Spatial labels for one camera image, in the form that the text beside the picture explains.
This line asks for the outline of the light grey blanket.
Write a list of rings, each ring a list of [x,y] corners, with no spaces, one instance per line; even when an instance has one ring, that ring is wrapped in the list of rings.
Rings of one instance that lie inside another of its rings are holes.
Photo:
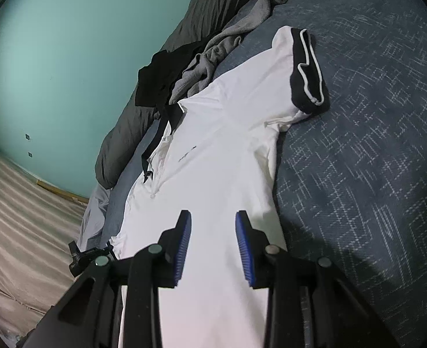
[[[82,217],[77,246],[81,251],[98,247],[109,206],[110,190],[97,183]]]

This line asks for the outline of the wooden pole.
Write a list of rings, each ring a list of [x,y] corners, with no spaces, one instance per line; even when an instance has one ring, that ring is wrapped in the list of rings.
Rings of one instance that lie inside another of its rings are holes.
[[[55,194],[56,196],[62,197],[65,200],[69,200],[79,204],[88,204],[89,198],[79,196],[77,194],[71,193],[69,191],[65,191],[61,188],[55,187],[47,182],[41,181],[37,179],[36,184],[41,188],[49,191],[50,193]]]

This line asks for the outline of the dark grey long pillow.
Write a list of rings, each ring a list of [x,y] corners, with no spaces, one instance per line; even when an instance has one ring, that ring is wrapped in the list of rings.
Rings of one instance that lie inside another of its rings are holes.
[[[175,82],[209,40],[250,0],[190,0],[188,10],[151,62],[138,71],[136,87],[116,125],[106,135],[95,162],[95,177],[113,188]]]

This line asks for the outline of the black garment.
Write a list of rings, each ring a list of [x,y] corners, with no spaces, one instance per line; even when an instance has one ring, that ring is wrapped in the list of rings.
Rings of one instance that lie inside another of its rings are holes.
[[[162,110],[168,103],[176,81],[197,53],[206,47],[208,38],[191,42],[173,50],[161,50],[151,62],[138,71],[135,106]]]

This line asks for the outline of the grey knit sweater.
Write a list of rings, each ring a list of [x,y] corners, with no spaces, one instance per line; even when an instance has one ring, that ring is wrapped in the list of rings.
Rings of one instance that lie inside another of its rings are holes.
[[[212,82],[217,66],[231,53],[242,39],[272,15],[274,8],[288,0],[257,0],[242,19],[223,29],[207,43],[202,53],[196,54],[181,78],[175,83],[169,104],[199,93]]]

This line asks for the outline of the white black-collared polo shirt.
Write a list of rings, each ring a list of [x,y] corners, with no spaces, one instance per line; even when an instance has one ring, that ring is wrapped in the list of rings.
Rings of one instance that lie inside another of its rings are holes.
[[[268,293],[246,282],[235,215],[285,246],[272,197],[277,139],[323,104],[323,84],[308,31],[284,26],[268,50],[179,102],[179,126],[131,187],[112,239],[117,257],[131,257],[190,211],[182,277],[159,293],[165,347],[262,346]]]

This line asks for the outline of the blue patterned bed sheet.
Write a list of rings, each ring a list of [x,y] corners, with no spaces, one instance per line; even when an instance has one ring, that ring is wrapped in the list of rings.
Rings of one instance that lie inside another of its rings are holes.
[[[282,248],[330,258],[398,347],[427,347],[426,4],[288,0],[214,80],[268,50],[284,26],[310,34],[324,102],[277,139]]]

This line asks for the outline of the beige curtain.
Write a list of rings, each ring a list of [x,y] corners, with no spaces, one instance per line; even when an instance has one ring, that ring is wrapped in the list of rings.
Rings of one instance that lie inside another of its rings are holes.
[[[0,333],[23,336],[73,283],[68,244],[83,204],[41,188],[0,155]]]

